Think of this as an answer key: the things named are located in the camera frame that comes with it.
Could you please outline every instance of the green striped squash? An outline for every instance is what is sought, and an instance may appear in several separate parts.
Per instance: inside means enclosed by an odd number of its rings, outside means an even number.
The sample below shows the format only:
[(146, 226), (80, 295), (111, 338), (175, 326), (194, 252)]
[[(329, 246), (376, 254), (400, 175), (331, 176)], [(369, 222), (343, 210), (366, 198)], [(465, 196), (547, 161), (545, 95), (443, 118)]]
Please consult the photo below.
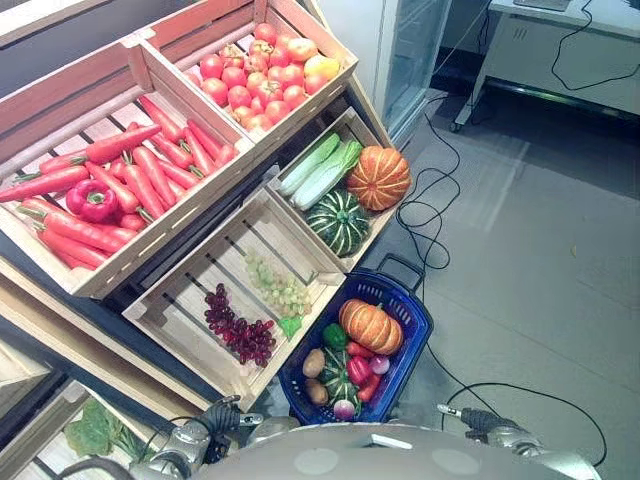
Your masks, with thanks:
[(369, 220), (358, 197), (346, 190), (322, 197), (307, 213), (307, 223), (339, 257), (357, 251), (369, 233)]

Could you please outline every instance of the white wall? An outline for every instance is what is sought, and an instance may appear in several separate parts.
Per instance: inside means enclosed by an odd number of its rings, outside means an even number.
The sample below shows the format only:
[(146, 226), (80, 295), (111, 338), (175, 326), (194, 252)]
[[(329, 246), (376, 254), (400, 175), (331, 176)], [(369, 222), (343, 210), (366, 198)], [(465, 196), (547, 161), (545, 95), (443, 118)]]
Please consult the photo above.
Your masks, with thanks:
[(189, 3), (112, 0), (0, 49), (0, 98)]

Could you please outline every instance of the wooden crate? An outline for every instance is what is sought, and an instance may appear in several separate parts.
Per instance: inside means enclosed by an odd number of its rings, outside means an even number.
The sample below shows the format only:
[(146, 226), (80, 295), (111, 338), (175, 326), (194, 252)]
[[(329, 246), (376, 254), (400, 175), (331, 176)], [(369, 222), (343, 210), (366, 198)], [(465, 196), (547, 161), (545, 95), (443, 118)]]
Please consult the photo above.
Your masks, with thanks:
[[(273, 357), (266, 368), (240, 365), (207, 326), (205, 295), (222, 282), (231, 292), (231, 306), (247, 321), (278, 316), (260, 299), (246, 271), (251, 250), (280, 273), (292, 273), (307, 288), (312, 311), (288, 341), (278, 327)], [(305, 332), (331, 300), (345, 276), (285, 211), (260, 189), (198, 248), (167, 272), (127, 308), (123, 315), (223, 395), (242, 396), (247, 410), (276, 374)]]
[[(342, 69), (337, 77), (266, 134), (242, 129), (257, 144), (256, 161), (270, 155), (301, 124), (313, 118), (344, 90), (358, 61), (355, 55), (295, 0), (203, 0), (150, 25), (153, 33), (145, 34), (150, 38), (144, 44), (145, 56), (150, 63), (157, 63), (158, 68), (164, 65), (168, 71), (180, 76), (181, 71), (197, 72), (197, 63), (204, 55), (216, 53), (226, 44), (235, 43), (246, 52), (253, 41), (255, 25), (265, 21), (272, 24), (278, 33), (312, 39), (319, 51), (337, 59)], [(212, 110), (234, 122), (198, 87), (190, 82), (189, 87)]]
[(283, 169), (277, 177), (274, 177), (267, 184), (267, 190), (275, 198), (282, 209), (285, 210), (287, 214), (290, 215), (291, 218), (293, 218), (293, 220), (300, 226), (300, 228), (302, 228), (307, 233), (307, 235), (309, 235), (313, 239), (315, 244), (320, 250), (322, 250), (322, 252), (324, 252), (325, 255), (329, 256), (343, 272), (350, 272), (367, 251), (367, 249), (371, 246), (371, 244), (375, 241), (376, 237), (382, 232), (382, 229), (387, 225), (389, 220), (391, 220), (391, 218), (395, 215), (396, 207), (391, 207), (378, 214), (372, 214), (372, 212), (368, 212), (370, 215), (369, 236), (363, 242), (358, 251), (353, 255), (339, 258), (335, 253), (331, 251), (327, 244), (324, 243), (322, 239), (318, 235), (316, 235), (316, 233), (307, 225), (304, 219), (304, 212), (301, 212), (293, 207), (293, 205), (289, 203), (288, 199), (285, 199), (278, 191), (281, 182), (287, 177), (287, 175), (289, 175), (289, 173), (291, 173), (294, 168), (296, 168), (296, 166), (300, 164), (302, 159), (306, 156), (306, 153), (310, 149), (313, 149), (316, 143), (328, 132), (336, 132), (343, 142), (348, 140), (358, 140), (365, 147), (371, 145), (380, 145), (380, 142), (377, 140), (376, 136), (367, 128), (367, 126), (358, 116), (353, 107), (349, 107), (331, 125), (329, 125), (320, 136), (318, 136), (315, 142), (309, 144), (309, 146), (307, 146), (307, 148), (305, 148), (289, 165), (287, 165), (287, 167)]
[[(82, 149), (88, 141), (119, 133), (133, 120), (152, 123), (132, 103), (143, 93), (178, 124), (194, 118), (218, 140), (235, 144), (240, 154), (95, 271), (69, 269), (23, 223), (28, 220), (15, 212), (17, 202), (2, 204), (2, 231), (74, 295), (103, 298), (236, 185), (254, 163), (248, 137), (185, 89), (184, 79), (147, 65), (141, 40), (133, 35), (108, 45), (0, 100), (0, 188), (10, 185), (16, 173), (37, 171), (52, 153)], [(62, 196), (56, 198), (64, 206)]]

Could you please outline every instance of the green pepper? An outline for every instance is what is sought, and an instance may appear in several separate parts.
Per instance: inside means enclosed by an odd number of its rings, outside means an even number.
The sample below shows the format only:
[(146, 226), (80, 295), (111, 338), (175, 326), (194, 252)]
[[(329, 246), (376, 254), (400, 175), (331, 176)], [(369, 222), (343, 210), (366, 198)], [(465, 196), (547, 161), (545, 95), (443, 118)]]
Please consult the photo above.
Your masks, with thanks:
[(347, 346), (347, 334), (337, 323), (327, 325), (322, 331), (324, 344), (338, 352), (342, 352)]

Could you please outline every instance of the grape bunch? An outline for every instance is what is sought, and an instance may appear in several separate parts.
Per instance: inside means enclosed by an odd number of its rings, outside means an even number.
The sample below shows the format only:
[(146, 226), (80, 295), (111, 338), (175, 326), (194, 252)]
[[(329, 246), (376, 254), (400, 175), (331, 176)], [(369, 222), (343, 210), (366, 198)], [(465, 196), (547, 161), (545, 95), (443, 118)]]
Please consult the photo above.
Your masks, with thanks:
[(246, 319), (237, 317), (229, 306), (227, 291), (222, 283), (216, 286), (215, 294), (207, 294), (205, 301), (211, 308), (205, 312), (209, 329), (222, 336), (229, 350), (238, 354), (240, 364), (253, 360), (258, 367), (266, 367), (276, 344), (276, 339), (269, 331), (273, 327), (273, 320), (258, 320), (250, 325)]

